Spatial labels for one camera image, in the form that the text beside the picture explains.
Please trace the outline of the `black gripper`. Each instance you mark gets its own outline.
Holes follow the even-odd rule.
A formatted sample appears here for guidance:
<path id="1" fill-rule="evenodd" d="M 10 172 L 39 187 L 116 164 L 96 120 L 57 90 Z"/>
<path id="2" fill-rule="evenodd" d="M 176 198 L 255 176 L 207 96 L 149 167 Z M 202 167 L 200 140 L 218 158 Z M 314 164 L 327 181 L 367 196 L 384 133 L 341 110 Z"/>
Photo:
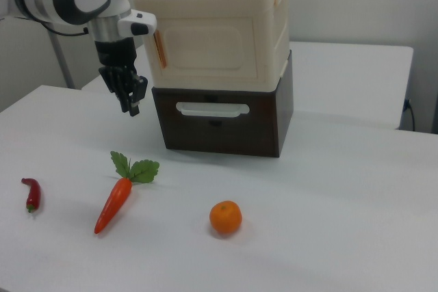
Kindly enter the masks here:
<path id="1" fill-rule="evenodd" d="M 99 72 L 110 92 L 117 95 L 123 113 L 129 111 L 134 117 L 140 113 L 139 104 L 145 97 L 148 81 L 137 74 L 134 62 L 137 58 L 133 38 L 113 42 L 95 43 L 99 61 L 103 65 Z"/>

